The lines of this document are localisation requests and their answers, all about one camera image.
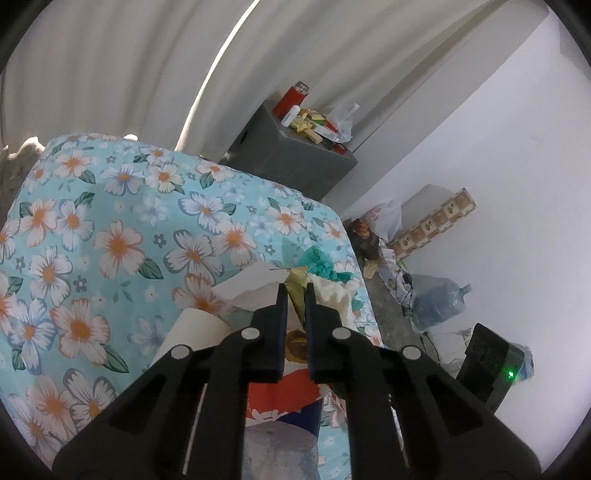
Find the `white plastic bag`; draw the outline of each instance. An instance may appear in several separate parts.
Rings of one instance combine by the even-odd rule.
[[[351,130],[353,130],[353,114],[359,108],[358,103],[351,105],[350,103],[342,103],[332,109],[332,111],[326,115],[326,118],[332,123],[339,131],[339,142],[347,143],[351,141]]]
[[[369,229],[387,244],[402,227],[402,206],[398,200],[380,203],[361,217]]]

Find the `red bottle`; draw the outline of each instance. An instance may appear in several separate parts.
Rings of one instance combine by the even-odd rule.
[[[283,119],[294,105],[301,105],[306,95],[308,95],[309,87],[303,83],[298,82],[285,93],[279,103],[273,109],[273,115]]]

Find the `white curtain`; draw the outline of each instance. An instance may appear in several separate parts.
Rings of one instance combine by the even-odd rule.
[[[219,160],[262,101],[361,105],[352,147],[391,92],[489,0],[261,0],[203,91],[183,150]],[[4,141],[70,131],[173,148],[213,59],[252,0],[54,0],[5,72]]]

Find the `gray floor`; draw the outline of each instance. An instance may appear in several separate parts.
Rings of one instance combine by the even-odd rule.
[[[365,285],[384,344],[392,350],[415,345],[423,351],[426,350],[431,358],[437,360],[437,354],[429,341],[424,340],[425,349],[421,336],[412,329],[408,319],[402,315],[400,304],[390,295],[390,291],[379,275],[375,274],[371,279],[366,278]]]

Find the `green cloth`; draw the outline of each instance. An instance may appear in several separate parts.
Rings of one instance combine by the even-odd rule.
[[[318,245],[313,245],[300,257],[296,267],[307,267],[306,272],[318,275],[332,281],[347,283],[354,275],[350,272],[337,272],[333,268],[333,261],[328,253]]]

